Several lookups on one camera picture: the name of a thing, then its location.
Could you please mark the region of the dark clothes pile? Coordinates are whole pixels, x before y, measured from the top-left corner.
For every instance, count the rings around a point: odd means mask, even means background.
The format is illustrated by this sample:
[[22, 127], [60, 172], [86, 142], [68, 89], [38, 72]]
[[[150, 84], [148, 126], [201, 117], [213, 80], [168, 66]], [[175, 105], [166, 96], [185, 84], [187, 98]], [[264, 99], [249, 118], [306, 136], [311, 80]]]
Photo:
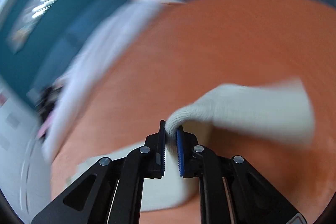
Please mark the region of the dark clothes pile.
[[52, 124], [54, 108], [64, 84], [56, 82], [42, 90], [41, 98], [35, 106], [35, 110], [41, 120], [41, 126], [37, 131], [37, 139], [45, 140], [47, 132]]

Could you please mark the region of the white pink duvet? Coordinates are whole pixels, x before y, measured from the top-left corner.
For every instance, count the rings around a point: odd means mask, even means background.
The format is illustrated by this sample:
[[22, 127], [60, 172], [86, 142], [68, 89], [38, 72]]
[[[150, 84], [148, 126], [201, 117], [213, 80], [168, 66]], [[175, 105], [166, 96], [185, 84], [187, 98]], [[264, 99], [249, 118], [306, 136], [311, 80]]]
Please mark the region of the white pink duvet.
[[128, 0], [94, 29], [65, 73], [42, 155], [51, 164], [96, 83], [167, 6], [183, 0]]

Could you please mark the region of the cream knitted sweater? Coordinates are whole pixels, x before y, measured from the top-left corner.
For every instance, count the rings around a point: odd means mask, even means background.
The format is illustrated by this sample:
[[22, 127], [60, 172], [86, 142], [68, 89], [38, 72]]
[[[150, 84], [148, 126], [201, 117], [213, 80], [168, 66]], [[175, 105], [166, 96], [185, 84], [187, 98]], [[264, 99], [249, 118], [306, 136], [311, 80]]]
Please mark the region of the cream knitted sweater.
[[177, 161], [177, 129], [184, 126], [206, 144], [213, 128], [303, 148], [312, 143], [315, 121], [311, 101], [298, 78], [260, 87], [220, 85], [166, 121], [165, 175], [146, 179], [141, 211], [177, 207], [197, 191], [197, 179], [182, 178]]

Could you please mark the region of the orange plush bed blanket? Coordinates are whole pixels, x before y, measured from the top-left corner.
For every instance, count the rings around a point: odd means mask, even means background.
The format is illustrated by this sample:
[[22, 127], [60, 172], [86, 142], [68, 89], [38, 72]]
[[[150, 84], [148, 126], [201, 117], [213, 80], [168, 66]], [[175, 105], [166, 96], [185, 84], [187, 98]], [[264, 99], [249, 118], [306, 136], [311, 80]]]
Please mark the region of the orange plush bed blanket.
[[308, 149], [215, 129], [209, 147], [242, 155], [313, 223], [335, 193], [335, 8], [314, 0], [169, 5], [91, 91], [52, 164], [51, 196], [85, 159], [137, 143], [220, 84], [299, 77], [315, 113]]

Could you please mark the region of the white wardrobe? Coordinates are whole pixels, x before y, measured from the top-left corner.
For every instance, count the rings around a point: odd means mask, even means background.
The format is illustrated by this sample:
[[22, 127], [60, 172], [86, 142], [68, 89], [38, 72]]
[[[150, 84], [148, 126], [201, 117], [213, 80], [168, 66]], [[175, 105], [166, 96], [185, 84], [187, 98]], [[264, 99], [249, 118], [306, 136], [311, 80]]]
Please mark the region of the white wardrobe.
[[51, 202], [51, 167], [37, 139], [40, 120], [1, 79], [1, 191], [23, 223]]

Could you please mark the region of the teal upholstered headboard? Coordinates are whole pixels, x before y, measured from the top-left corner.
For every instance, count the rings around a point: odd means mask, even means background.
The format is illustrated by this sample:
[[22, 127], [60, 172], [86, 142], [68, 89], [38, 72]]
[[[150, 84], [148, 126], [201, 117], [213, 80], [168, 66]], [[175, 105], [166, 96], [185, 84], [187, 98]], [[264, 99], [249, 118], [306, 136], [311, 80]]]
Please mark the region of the teal upholstered headboard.
[[28, 1], [17, 0], [1, 27], [1, 76], [33, 108], [39, 93], [63, 74], [96, 26], [127, 0], [57, 0], [14, 53], [9, 38]]

